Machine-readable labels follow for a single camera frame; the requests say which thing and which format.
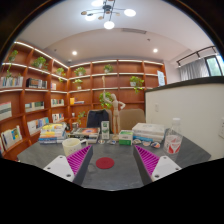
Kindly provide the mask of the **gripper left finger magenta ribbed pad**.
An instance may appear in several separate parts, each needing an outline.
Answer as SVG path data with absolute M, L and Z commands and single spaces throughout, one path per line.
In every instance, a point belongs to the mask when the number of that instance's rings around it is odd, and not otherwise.
M 93 147 L 89 145 L 69 156 L 57 156 L 44 167 L 44 170 L 77 185 L 81 185 L 92 156 Z

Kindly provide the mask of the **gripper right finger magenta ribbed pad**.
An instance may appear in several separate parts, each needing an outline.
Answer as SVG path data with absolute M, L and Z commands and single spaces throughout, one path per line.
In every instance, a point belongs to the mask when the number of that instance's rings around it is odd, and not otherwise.
M 140 146 L 134 147 L 133 155 L 144 185 L 181 170 L 168 156 L 159 157 Z

